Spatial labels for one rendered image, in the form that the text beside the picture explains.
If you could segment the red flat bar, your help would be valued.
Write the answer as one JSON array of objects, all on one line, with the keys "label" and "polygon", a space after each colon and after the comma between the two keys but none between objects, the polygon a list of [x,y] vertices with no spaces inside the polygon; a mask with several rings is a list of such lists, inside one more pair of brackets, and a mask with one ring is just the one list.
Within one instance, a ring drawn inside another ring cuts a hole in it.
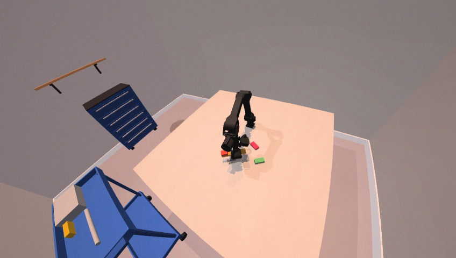
[{"label": "red flat bar", "polygon": [[259,146],[255,142],[250,143],[250,145],[253,147],[254,150],[259,149]]}]

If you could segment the green rectangular block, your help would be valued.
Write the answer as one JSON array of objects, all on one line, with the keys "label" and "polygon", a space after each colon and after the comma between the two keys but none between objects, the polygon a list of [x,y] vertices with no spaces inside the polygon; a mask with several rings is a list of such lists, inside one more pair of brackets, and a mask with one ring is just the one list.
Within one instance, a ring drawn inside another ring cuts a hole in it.
[{"label": "green rectangular block", "polygon": [[255,164],[261,164],[261,163],[265,162],[264,157],[254,159],[254,162],[255,162]]}]

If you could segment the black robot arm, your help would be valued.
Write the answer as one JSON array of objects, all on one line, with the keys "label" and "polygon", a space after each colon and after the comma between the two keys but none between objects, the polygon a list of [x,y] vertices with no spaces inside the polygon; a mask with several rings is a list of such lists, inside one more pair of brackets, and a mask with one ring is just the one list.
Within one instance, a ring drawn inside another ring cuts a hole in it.
[{"label": "black robot arm", "polygon": [[[226,121],[223,125],[223,135],[225,136],[225,140],[221,145],[221,149],[230,152],[235,141],[238,140],[238,133],[239,133],[239,114],[241,111],[242,105],[244,105],[245,115],[244,120],[247,121],[246,127],[253,128],[256,121],[256,116],[251,110],[250,99],[252,97],[251,91],[248,90],[240,90],[236,94],[236,100],[234,101],[234,105],[231,111],[231,114],[226,118]],[[228,132],[226,132],[228,131]],[[246,134],[239,136],[239,148],[244,146],[248,147],[250,144],[250,140]]]}]

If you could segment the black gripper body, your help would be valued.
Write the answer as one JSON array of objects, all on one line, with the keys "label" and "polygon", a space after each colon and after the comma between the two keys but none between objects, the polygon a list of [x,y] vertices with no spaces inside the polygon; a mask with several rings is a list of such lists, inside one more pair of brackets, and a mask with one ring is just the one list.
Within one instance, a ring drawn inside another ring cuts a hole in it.
[{"label": "black gripper body", "polygon": [[240,148],[239,147],[239,136],[238,136],[238,140],[235,141],[232,149],[233,151],[231,152],[231,159],[239,159],[239,158],[242,158],[242,154],[241,154],[241,151],[240,151]]}]

